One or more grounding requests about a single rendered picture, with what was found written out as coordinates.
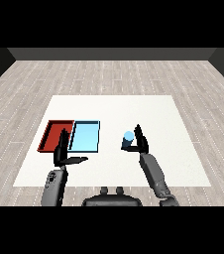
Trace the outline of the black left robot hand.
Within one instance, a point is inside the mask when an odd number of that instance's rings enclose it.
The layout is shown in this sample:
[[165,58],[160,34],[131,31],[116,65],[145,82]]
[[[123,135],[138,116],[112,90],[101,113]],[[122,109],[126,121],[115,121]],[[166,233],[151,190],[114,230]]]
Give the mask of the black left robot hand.
[[58,145],[54,150],[54,165],[56,167],[62,167],[66,165],[80,164],[87,161],[87,157],[68,157],[67,147],[69,141],[69,133],[62,129],[58,139]]

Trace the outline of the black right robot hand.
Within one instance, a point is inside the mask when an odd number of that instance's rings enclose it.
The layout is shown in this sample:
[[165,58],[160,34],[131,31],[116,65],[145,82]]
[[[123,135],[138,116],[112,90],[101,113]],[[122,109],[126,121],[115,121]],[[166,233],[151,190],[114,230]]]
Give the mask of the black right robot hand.
[[149,153],[149,144],[147,138],[143,135],[142,128],[137,125],[134,130],[135,137],[137,139],[136,146],[122,146],[121,149],[127,152],[139,152],[139,153]]

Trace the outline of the small blue can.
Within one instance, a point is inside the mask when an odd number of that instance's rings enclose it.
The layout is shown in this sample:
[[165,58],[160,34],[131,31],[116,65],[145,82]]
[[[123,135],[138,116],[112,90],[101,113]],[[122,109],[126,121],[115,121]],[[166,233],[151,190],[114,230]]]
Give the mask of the small blue can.
[[122,147],[123,148],[130,147],[132,145],[134,138],[135,136],[133,132],[131,131],[125,132],[123,136]]

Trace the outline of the red shallow open box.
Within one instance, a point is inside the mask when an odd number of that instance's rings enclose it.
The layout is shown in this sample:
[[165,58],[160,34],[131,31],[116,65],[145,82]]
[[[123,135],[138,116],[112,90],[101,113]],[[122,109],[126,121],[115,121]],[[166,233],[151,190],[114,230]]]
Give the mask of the red shallow open box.
[[40,153],[52,153],[58,145],[61,130],[65,129],[68,133],[71,133],[73,123],[73,120],[50,120],[37,151]]

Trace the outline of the light blue shallow open box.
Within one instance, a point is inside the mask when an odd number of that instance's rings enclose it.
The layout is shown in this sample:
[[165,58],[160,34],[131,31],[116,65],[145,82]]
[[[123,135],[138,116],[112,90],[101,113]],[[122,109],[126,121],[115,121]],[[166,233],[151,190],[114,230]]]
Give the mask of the light blue shallow open box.
[[74,122],[68,151],[70,153],[97,153],[100,122],[98,120],[77,120]]

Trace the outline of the dark grey robot body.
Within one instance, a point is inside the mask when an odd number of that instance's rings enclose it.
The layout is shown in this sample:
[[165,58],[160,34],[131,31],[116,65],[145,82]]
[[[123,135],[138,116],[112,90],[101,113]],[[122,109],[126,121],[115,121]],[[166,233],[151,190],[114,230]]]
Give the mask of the dark grey robot body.
[[107,187],[102,187],[99,195],[86,198],[82,206],[142,206],[138,198],[124,194],[122,187],[116,188],[115,194],[109,194]]

